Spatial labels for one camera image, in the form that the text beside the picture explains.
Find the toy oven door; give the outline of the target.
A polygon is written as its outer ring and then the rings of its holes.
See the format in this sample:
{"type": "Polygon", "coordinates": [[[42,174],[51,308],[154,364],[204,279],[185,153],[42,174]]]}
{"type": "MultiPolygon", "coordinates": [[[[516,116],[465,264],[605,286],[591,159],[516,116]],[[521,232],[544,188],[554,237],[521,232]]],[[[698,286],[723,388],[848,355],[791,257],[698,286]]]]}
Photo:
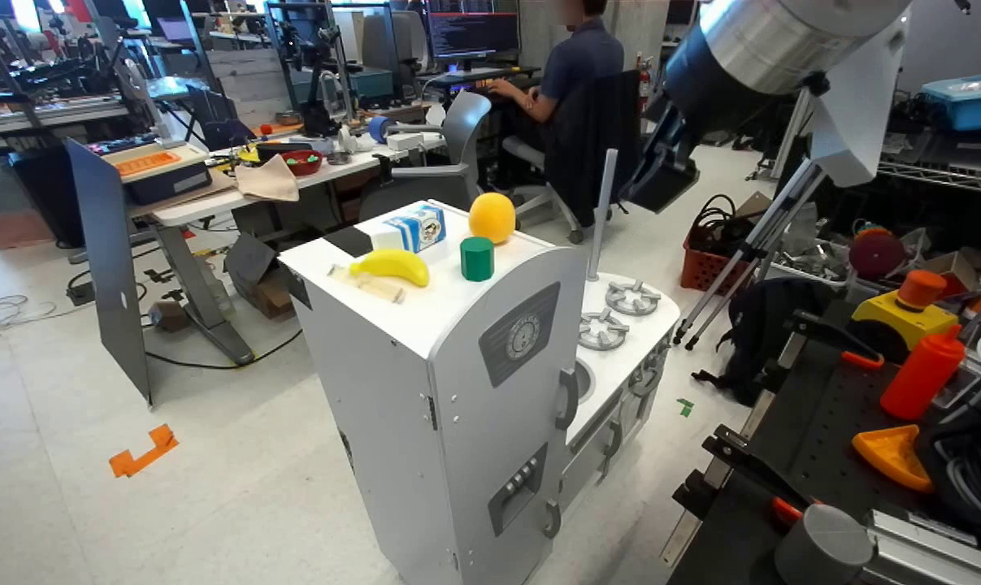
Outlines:
{"type": "Polygon", "coordinates": [[[610,440],[609,420],[619,416],[623,423],[620,414],[621,401],[616,395],[602,403],[594,415],[580,427],[575,437],[567,441],[571,461],[558,480],[558,503],[562,511],[566,511],[578,499],[578,495],[589,483],[594,483],[601,477],[599,466],[610,440]]]}

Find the person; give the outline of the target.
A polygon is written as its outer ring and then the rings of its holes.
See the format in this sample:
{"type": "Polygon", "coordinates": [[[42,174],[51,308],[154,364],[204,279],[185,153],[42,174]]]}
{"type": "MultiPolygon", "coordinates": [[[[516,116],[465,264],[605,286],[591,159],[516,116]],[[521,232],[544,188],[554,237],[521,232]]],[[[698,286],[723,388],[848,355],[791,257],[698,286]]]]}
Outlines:
{"type": "Polygon", "coordinates": [[[563,119],[571,95],[591,82],[623,71],[624,48],[604,24],[609,0],[558,0],[563,25],[571,33],[550,51],[541,83],[521,89],[494,79],[488,93],[512,103],[501,114],[501,139],[518,138],[545,152],[545,140],[563,119]]]}

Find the office chair with dark jacket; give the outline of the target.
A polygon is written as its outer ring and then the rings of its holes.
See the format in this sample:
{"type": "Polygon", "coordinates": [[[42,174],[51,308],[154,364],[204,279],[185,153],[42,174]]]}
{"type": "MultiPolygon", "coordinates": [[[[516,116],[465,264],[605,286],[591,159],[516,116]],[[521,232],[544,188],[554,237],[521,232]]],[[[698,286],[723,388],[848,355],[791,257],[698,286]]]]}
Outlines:
{"type": "Polygon", "coordinates": [[[519,136],[502,140],[504,153],[539,171],[541,184],[520,184],[517,215],[554,206],[582,244],[597,223],[599,189],[606,187],[606,216],[623,209],[624,183],[631,179],[641,143],[640,73],[631,69],[584,83],[558,104],[541,131],[541,148],[519,136]]]}

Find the toy stove burner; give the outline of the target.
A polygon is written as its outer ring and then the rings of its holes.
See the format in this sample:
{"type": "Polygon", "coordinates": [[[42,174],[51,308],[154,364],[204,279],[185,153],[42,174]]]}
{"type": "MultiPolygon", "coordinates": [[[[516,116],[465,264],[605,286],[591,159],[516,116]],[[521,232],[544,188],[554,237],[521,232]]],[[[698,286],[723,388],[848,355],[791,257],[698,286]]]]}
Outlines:
{"type": "Polygon", "coordinates": [[[580,315],[578,345],[597,352],[608,352],[624,344],[630,326],[613,315],[609,307],[580,315]]]}
{"type": "Polygon", "coordinates": [[[642,280],[630,283],[610,281],[606,289],[606,307],[628,316],[646,316],[658,309],[661,293],[642,280]]]}

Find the green cylinder block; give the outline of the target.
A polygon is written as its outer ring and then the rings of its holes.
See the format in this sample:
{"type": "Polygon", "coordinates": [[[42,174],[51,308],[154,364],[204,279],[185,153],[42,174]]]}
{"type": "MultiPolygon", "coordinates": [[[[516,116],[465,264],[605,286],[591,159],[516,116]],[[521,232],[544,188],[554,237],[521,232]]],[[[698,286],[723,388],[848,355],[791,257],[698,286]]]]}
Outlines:
{"type": "Polygon", "coordinates": [[[464,238],[459,246],[462,277],[471,282],[490,280],[495,271],[495,244],[486,237],[464,238]]]}

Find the blue plastic bin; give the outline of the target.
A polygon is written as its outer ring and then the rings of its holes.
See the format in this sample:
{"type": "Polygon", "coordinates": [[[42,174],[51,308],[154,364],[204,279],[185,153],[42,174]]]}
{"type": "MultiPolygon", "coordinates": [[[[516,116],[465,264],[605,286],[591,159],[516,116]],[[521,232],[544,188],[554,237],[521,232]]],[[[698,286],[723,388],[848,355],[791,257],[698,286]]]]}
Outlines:
{"type": "Polygon", "coordinates": [[[981,131],[981,75],[925,83],[922,92],[954,131],[981,131]]]}

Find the black clamp with orange grip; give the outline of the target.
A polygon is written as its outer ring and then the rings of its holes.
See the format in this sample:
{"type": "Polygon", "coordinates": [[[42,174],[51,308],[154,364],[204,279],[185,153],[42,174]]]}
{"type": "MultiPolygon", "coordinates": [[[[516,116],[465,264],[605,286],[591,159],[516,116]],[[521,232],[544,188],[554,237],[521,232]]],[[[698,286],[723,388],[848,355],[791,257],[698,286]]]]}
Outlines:
{"type": "Polygon", "coordinates": [[[717,426],[714,434],[702,441],[702,448],[727,464],[729,470],[743,475],[764,490],[770,497],[771,514],[781,526],[791,528],[810,506],[821,502],[817,497],[807,495],[787,475],[754,454],[746,438],[727,426],[717,426]]]}
{"type": "Polygon", "coordinates": [[[791,370],[792,364],[809,341],[821,342],[828,347],[838,349],[843,362],[861,369],[879,370],[885,363],[884,356],[876,349],[870,348],[856,336],[851,336],[843,328],[823,321],[820,316],[798,310],[788,319],[786,327],[790,336],[777,359],[781,369],[791,370]]]}

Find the white and blue carton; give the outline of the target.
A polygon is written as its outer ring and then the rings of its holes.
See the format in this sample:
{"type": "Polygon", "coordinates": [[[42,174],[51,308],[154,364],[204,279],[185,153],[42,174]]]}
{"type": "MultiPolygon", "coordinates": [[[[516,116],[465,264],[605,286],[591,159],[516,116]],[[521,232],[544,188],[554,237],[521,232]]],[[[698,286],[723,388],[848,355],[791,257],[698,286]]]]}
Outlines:
{"type": "Polygon", "coordinates": [[[365,233],[374,249],[404,249],[417,254],[445,240],[445,211],[430,204],[396,210],[365,222],[365,233]]]}

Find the yellow emergency stop button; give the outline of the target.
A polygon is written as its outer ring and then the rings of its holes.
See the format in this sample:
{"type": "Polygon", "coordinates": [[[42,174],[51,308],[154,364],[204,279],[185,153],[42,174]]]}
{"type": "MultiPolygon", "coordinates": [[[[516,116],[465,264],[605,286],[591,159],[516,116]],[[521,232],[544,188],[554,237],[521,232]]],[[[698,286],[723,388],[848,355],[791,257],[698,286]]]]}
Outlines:
{"type": "Polygon", "coordinates": [[[910,271],[898,289],[859,304],[848,331],[888,362],[901,364],[918,342],[958,324],[956,315],[936,304],[946,286],[946,278],[934,271],[910,271]]]}

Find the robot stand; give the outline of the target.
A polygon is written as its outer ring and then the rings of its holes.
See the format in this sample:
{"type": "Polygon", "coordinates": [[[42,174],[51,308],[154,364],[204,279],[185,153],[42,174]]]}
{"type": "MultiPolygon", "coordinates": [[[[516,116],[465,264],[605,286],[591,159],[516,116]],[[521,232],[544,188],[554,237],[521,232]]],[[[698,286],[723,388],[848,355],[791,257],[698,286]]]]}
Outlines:
{"type": "MultiPolygon", "coordinates": [[[[820,318],[850,333],[851,315],[835,299],[820,318]]],[[[807,495],[866,528],[875,555],[852,585],[981,585],[981,353],[969,352],[951,402],[930,405],[920,421],[880,407],[901,364],[861,369],[814,341],[791,370],[777,359],[755,380],[771,402],[747,441],[807,495]],[[920,428],[916,452],[931,495],[888,480],[852,448],[857,433],[905,425],[920,428]]],[[[701,525],[667,585],[783,585],[773,555],[791,528],[773,518],[769,499],[729,467],[720,487],[689,474],[675,500],[701,525]]]]}

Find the white toy kitchen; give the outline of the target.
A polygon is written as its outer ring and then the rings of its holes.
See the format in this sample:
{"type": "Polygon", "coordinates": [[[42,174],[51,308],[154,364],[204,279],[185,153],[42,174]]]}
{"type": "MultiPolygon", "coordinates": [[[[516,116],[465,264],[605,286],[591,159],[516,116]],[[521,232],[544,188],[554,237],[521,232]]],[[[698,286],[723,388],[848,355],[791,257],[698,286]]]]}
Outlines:
{"type": "MultiPolygon", "coordinates": [[[[360,244],[324,237],[282,253],[279,260],[289,273],[294,310],[382,554],[406,585],[462,585],[454,556],[441,408],[431,377],[433,348],[474,300],[480,285],[542,249],[561,245],[516,232],[506,243],[495,245],[493,277],[467,281],[461,274],[459,246],[471,237],[468,213],[438,201],[419,201],[398,209],[420,204],[443,208],[446,236],[417,253],[428,267],[426,288],[400,278],[380,277],[406,290],[402,304],[386,302],[328,277],[333,264],[349,267],[374,251],[365,233],[367,221],[354,229],[360,244]]],[[[579,251],[584,255],[580,322],[584,312],[608,307],[610,281],[638,279],[601,271],[595,257],[579,251]]],[[[657,342],[675,329],[679,307],[665,293],[645,285],[662,295],[653,314],[628,316],[613,311],[630,326],[623,345],[608,352],[576,345],[575,358],[583,359],[593,371],[595,390],[579,405],[566,434],[566,448],[599,406],[616,395],[622,400],[624,437],[613,460],[649,421],[657,389],[639,399],[627,391],[628,380],[643,364],[653,362],[657,342]]],[[[567,452],[563,470],[571,461],[569,448],[567,452]]]]}

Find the orange plastic wedge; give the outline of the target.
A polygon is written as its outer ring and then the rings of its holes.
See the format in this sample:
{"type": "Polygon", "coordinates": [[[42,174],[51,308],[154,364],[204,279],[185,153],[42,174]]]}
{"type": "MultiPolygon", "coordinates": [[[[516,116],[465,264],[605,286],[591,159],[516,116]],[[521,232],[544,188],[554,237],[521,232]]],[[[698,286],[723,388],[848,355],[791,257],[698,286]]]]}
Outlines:
{"type": "Polygon", "coordinates": [[[914,492],[935,492],[929,474],[916,452],[918,425],[864,431],[852,438],[852,448],[885,478],[914,492]]]}

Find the beige cloth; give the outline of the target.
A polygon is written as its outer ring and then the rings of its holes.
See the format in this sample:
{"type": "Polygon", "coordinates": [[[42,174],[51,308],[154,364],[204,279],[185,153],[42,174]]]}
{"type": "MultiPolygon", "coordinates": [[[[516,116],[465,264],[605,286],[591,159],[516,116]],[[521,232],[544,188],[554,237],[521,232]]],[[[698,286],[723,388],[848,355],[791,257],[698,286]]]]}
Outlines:
{"type": "Polygon", "coordinates": [[[276,154],[259,167],[238,164],[234,171],[242,196],[271,202],[297,202],[298,185],[292,168],[276,154]]]}

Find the grey cylinder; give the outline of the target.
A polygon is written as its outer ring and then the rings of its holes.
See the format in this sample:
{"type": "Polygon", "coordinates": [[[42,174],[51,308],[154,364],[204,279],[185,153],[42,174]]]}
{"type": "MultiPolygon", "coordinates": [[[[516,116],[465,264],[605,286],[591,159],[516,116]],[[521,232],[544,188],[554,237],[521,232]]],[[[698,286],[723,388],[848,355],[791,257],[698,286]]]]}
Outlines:
{"type": "Polygon", "coordinates": [[[783,585],[852,585],[875,555],[866,528],[839,508],[814,503],[774,549],[783,585]]]}

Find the white desk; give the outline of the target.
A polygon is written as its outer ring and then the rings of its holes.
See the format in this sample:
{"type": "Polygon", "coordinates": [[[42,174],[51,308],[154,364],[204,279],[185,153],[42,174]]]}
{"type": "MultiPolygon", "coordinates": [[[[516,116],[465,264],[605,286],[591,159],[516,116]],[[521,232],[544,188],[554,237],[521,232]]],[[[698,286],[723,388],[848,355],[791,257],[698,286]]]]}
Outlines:
{"type": "MultiPolygon", "coordinates": [[[[422,141],[412,149],[393,149],[388,145],[376,144],[370,151],[353,155],[349,163],[323,166],[312,175],[298,178],[296,181],[298,192],[323,186],[334,219],[330,227],[332,230],[357,223],[358,198],[353,197],[348,200],[348,206],[343,207],[337,195],[335,182],[345,177],[362,175],[365,171],[379,170],[381,173],[386,173],[391,164],[408,158],[411,151],[448,148],[448,141],[442,136],[439,128],[419,125],[412,129],[405,129],[404,133],[418,133],[422,141]]],[[[190,322],[220,352],[228,356],[230,359],[230,364],[226,366],[228,370],[240,369],[246,364],[256,362],[258,356],[220,311],[218,300],[205,281],[205,271],[194,262],[182,232],[188,229],[189,223],[193,221],[263,203],[262,197],[246,196],[237,188],[237,183],[230,182],[226,189],[218,192],[204,193],[199,197],[192,196],[182,202],[163,203],[156,210],[141,212],[141,216],[145,216],[151,222],[152,236],[157,241],[159,249],[166,255],[171,273],[180,282],[180,289],[185,299],[184,309],[190,317],[190,322]]]]}

